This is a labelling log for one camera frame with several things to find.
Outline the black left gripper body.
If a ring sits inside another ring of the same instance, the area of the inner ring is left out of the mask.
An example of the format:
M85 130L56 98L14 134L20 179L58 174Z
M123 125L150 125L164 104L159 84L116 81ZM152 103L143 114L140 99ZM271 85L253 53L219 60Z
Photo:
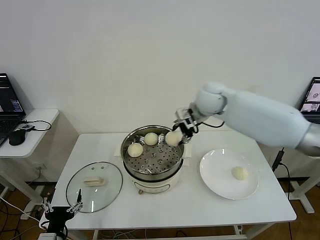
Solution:
M45 211L45 217L49 221L47 232L57 233L63 232L66 222L74 217L73 210L69 210L68 206L54 206Z

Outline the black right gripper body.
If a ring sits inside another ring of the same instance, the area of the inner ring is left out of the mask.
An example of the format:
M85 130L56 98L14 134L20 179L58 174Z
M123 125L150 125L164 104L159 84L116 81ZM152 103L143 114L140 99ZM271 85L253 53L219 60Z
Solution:
M189 142L195 133L193 128L187 128L184 123L180 124L180 131L182 133L182 142Z

